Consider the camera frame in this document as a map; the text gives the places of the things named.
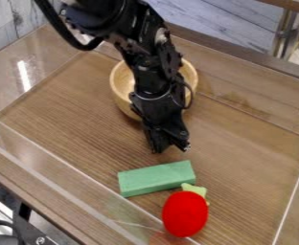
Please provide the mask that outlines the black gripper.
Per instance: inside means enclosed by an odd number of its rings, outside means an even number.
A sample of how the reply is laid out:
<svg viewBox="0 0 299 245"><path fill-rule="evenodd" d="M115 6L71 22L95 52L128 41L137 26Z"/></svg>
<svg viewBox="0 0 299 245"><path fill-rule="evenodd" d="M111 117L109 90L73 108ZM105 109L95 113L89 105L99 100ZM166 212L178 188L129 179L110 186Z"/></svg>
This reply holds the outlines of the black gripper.
<svg viewBox="0 0 299 245"><path fill-rule="evenodd" d="M189 132L182 121L182 111L192 104L186 101L186 84L169 84L152 93L137 85L129 94L130 108L140 117L144 135L153 153L162 153L172 145L181 151L190 148Z"/></svg>

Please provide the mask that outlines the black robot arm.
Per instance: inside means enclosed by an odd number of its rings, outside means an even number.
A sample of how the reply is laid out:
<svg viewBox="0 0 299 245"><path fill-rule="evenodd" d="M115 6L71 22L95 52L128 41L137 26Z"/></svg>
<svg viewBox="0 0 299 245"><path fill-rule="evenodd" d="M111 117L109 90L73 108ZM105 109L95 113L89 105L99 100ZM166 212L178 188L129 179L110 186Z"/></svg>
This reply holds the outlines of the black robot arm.
<svg viewBox="0 0 299 245"><path fill-rule="evenodd" d="M61 0L65 19L81 33L110 43L134 78L130 110L152 151L169 146L189 149L182 111L190 86L180 74L181 54L170 41L164 19L144 0Z"/></svg>

